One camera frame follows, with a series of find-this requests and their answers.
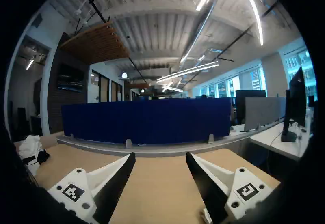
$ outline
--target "black monitor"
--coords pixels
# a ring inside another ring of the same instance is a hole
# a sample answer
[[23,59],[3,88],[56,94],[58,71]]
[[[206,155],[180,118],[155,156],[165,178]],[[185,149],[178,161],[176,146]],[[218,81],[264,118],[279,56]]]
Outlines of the black monitor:
[[300,67],[289,83],[289,90],[286,91],[286,115],[284,117],[281,141],[296,141],[296,133],[288,131],[289,122],[292,119],[299,125],[305,126],[306,104],[306,87],[302,67]]
[[236,91],[236,114],[239,124],[245,119],[245,98],[246,97],[266,97],[264,90],[237,90]]

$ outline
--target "television screen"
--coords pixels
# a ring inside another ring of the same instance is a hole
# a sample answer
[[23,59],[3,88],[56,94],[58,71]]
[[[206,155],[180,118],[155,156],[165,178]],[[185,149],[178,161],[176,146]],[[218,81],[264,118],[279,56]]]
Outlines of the television screen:
[[60,90],[82,92],[85,73],[69,65],[61,64],[58,71],[57,86]]

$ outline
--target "gray desk divider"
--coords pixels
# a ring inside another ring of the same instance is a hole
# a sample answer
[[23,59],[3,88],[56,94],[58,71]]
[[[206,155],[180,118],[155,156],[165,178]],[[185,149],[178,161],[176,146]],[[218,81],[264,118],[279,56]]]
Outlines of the gray desk divider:
[[244,131],[273,123],[284,117],[285,97],[246,97]]

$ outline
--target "blue privacy panel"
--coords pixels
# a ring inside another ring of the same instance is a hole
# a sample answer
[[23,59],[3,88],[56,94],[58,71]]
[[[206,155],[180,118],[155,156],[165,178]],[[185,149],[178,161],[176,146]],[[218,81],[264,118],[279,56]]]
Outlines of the blue privacy panel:
[[133,144],[174,144],[229,135],[230,98],[119,101],[62,106],[65,135]]

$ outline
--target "wooden desk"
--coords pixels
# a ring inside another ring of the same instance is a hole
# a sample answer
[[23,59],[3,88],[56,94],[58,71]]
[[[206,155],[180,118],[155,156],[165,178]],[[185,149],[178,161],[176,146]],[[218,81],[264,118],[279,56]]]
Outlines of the wooden desk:
[[[120,157],[76,149],[64,144],[46,150],[50,155],[37,171],[40,186],[49,189],[73,169],[87,172]],[[279,181],[228,149],[197,154],[230,171],[244,166],[275,188]],[[116,206],[111,224],[204,223],[203,200],[185,162],[185,156],[136,158],[133,171]]]

